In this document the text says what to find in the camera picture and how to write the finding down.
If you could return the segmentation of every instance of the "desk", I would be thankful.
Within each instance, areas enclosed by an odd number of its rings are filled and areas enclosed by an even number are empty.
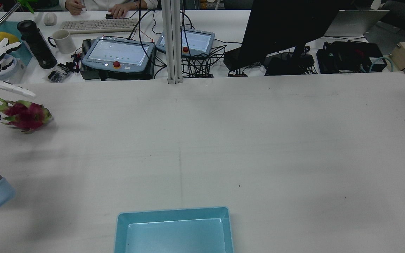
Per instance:
[[[38,13],[14,13],[8,21],[22,21],[26,19],[31,19],[35,21],[42,31],[42,34],[45,38],[52,35],[53,32],[60,28],[60,25],[63,21],[69,20],[84,20],[84,19],[104,19],[106,15],[106,11],[91,11],[91,12],[83,12],[80,16],[71,16],[69,12],[55,12],[58,16],[58,22],[54,26],[45,26],[43,24],[43,16],[45,13],[38,12]],[[230,42],[242,42],[243,34],[245,32],[246,24],[249,18],[249,10],[188,10],[185,13],[190,17],[192,20],[193,25],[196,29],[201,31],[210,31],[214,32],[217,39]],[[157,25],[154,28],[156,32],[162,32],[162,13],[161,11],[156,11],[154,13],[155,19],[157,21]],[[157,41],[159,35],[154,34],[151,29],[154,25],[153,21],[153,13],[149,13],[145,18],[142,20],[141,28],[142,31],[145,32],[148,36]],[[115,36],[128,36],[129,33],[107,33],[105,35],[115,35]],[[75,34],[72,35],[74,44],[77,48],[82,45],[82,40],[85,39],[95,39],[98,37],[96,34]],[[148,41],[148,38],[142,36],[142,40]],[[318,48],[323,48],[323,42],[333,42],[333,39],[329,38],[320,38],[319,40],[312,41],[308,43],[312,49],[310,50],[310,54],[316,57],[316,51]],[[214,46],[225,45],[219,41],[214,41]],[[227,44],[226,50],[232,50],[234,48],[238,48],[239,44]],[[58,60],[59,63],[69,62],[72,59],[69,55],[64,55],[59,53],[56,48],[51,48],[54,56]],[[157,54],[158,57],[165,61],[165,55],[162,53]],[[51,72],[51,70],[46,70],[40,68],[36,61],[32,61],[26,71],[26,75],[24,76],[24,83],[39,83],[39,82],[46,82],[47,80],[45,77]],[[223,64],[223,61],[220,60],[215,66],[211,68],[211,73],[215,77],[226,77],[229,70]],[[264,67],[248,69],[245,73],[249,76],[263,76],[265,74]],[[166,78],[167,71],[162,70],[156,78]],[[67,82],[83,82],[82,77],[80,74],[73,74],[71,78],[67,80]]]
[[[54,120],[0,126],[0,253],[110,253],[120,212],[220,205],[236,253],[405,252],[402,72],[26,88]]]

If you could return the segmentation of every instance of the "person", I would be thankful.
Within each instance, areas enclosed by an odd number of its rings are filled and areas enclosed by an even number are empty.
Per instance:
[[[59,4],[72,15],[80,15],[85,8],[88,11],[107,10],[114,19],[122,19],[130,10],[157,8],[158,0],[59,0]]]

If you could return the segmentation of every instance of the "dragon fruit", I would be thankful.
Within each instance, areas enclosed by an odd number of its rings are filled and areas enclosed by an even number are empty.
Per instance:
[[[51,121],[53,116],[43,104],[35,104],[32,102],[18,100],[16,102],[8,101],[0,98],[0,112],[7,115],[3,118],[8,122],[2,122],[5,125],[14,125],[21,128],[23,132],[30,133],[37,128]]]

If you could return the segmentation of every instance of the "green cable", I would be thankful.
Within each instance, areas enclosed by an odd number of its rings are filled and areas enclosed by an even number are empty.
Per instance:
[[[38,0],[18,0],[18,3],[20,3],[24,7],[27,7],[31,13],[34,13],[34,9],[31,7],[29,2],[38,2]]]
[[[377,58],[372,64],[371,64],[371,66],[370,66],[370,73],[371,73],[371,70],[373,69],[373,66],[374,66],[374,64],[377,62],[377,61],[379,61],[380,59],[386,59],[387,61],[389,61],[390,62],[390,65],[392,66],[392,70],[390,70],[390,72],[393,72],[393,61],[391,60],[391,59],[389,59],[389,58],[387,58],[387,57],[379,57],[379,58]]]

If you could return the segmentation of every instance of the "keyboard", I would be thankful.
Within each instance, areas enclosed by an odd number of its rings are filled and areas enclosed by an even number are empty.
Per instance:
[[[104,33],[104,32],[130,32],[139,19],[101,19],[64,21],[60,28],[70,34]]]

